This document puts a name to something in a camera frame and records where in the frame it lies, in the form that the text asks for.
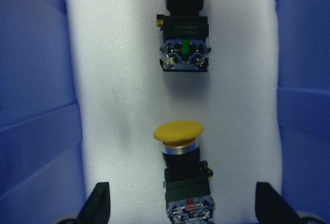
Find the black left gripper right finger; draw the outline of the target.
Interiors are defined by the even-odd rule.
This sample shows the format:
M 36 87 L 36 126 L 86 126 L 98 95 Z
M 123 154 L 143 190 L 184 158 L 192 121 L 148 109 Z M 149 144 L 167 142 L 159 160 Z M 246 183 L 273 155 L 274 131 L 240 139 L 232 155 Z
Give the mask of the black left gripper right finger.
M 268 182 L 256 183 L 255 215 L 259 223 L 301 223 L 293 208 Z

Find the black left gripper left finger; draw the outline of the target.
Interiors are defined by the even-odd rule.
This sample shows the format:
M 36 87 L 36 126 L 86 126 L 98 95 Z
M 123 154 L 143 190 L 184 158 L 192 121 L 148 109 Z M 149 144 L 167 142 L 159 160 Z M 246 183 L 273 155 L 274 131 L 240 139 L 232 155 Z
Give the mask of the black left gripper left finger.
M 111 212 L 110 187 L 108 182 L 95 185 L 86 203 L 76 217 L 78 223 L 109 222 Z

